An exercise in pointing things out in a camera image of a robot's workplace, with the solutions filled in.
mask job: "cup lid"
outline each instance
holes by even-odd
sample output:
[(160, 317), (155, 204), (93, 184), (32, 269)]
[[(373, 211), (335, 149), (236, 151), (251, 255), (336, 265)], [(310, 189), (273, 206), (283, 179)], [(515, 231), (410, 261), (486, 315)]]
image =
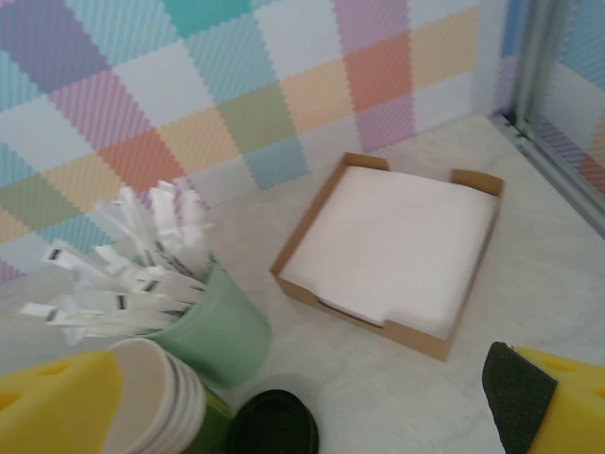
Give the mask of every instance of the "cup lid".
[(317, 454), (320, 435), (313, 415), (294, 394), (260, 393), (237, 413), (225, 454)]

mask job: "pastel checkered wall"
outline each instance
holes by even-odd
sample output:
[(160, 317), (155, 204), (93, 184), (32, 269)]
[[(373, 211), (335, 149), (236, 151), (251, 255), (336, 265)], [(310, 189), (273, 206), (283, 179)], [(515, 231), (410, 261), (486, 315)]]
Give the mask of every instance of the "pastel checkered wall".
[(0, 282), (187, 175), (210, 204), (472, 111), (480, 0), (0, 0)]

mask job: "cardboard napkin tray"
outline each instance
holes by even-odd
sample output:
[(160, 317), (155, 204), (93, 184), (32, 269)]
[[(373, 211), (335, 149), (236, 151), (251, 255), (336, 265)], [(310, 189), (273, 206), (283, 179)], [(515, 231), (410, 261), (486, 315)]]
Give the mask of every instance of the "cardboard napkin tray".
[[(280, 286), (282, 291), (287, 296), (294, 298), (295, 300), (298, 300), (302, 303), (306, 303), (319, 310), (332, 314), (335, 317), (339, 317), (342, 320), (346, 320), (347, 322), (365, 328), (371, 331), (372, 333), (402, 343), (403, 345), (425, 353), (433, 358), (446, 360), (452, 347), (454, 337), (458, 330), (459, 319), (462, 315), (462, 312), (464, 311), (464, 307), (466, 306), (466, 301), (462, 305), (458, 313), (458, 318), (456, 320), (455, 327), (452, 330), (450, 337), (447, 340), (442, 340), (393, 321), (386, 321), (384, 326), (376, 326), (374, 324), (359, 320), (354, 316), (351, 316), (340, 310), (327, 306), (321, 301), (321, 299), (317, 295), (315, 295), (310, 290), (297, 286), (296, 284), (293, 284), (292, 282), (289, 282), (284, 278), (280, 277), (280, 273), (284, 269), (285, 264), (288, 262), (292, 254), (294, 254), (294, 251), (296, 251), (298, 245), (303, 240), (307, 230), (311, 227), (313, 221), (320, 213), (321, 208), (332, 194), (332, 191), (337, 186), (347, 166), (361, 166), (377, 170), (389, 171), (389, 163), (387, 163), (385, 159), (370, 155), (346, 153), (342, 157), (332, 174), (328, 177), (318, 194), (315, 196), (315, 198), (311, 202), (311, 205), (308, 207), (308, 209), (302, 216), (302, 219), (299, 221), (298, 225), (294, 229), (294, 232), (290, 236), (289, 240), (285, 243), (284, 247), (280, 251), (279, 255), (277, 256), (277, 259), (275, 260), (273, 266), (270, 269), (271, 274), (273, 274), (275, 280), (277, 281), (277, 284)], [(500, 200), (502, 198), (504, 190), (504, 182), (499, 178), (485, 173), (475, 172), (472, 170), (453, 169), (450, 173), (450, 183), (462, 184), (465, 186), (472, 187), (473, 189), (476, 189), (478, 191), (495, 196)], [(477, 269), (479, 267), (479, 264), (481, 263), (482, 256), (485, 253), (485, 250), (487, 249), (487, 245), (490, 242), (493, 226), (495, 224), (495, 220), (497, 219), (497, 214), (499, 211), (499, 205), (500, 203), (498, 203), (498, 207), (496, 208), (496, 214), (493, 217), (491, 229), (488, 232), (487, 238), (484, 242), (483, 251), (481, 252), (477, 260), (473, 278), (469, 285), (469, 290), (467, 292), (465, 300), (468, 300), (468, 295), (471, 291), (471, 288), (473, 287), (473, 281), (475, 280)]]

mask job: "green square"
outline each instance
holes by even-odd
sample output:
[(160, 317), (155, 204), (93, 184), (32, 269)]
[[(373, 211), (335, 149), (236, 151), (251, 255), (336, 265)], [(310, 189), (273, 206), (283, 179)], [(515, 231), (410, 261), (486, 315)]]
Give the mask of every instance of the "green square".
[(40, 175), (0, 188), (0, 207), (31, 230), (81, 215), (70, 201)]
[(224, 102), (218, 110), (242, 153), (296, 134), (277, 83)]
[(164, 0), (164, 4), (183, 38), (252, 11), (250, 0)]

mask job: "mint green container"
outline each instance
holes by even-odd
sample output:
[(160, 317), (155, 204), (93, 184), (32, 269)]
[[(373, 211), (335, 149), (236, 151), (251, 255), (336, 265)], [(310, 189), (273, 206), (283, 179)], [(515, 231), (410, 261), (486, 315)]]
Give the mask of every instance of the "mint green container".
[(271, 329), (213, 258), (200, 301), (166, 329), (139, 337), (157, 342), (189, 364), (204, 383), (231, 388), (260, 369), (268, 354)]

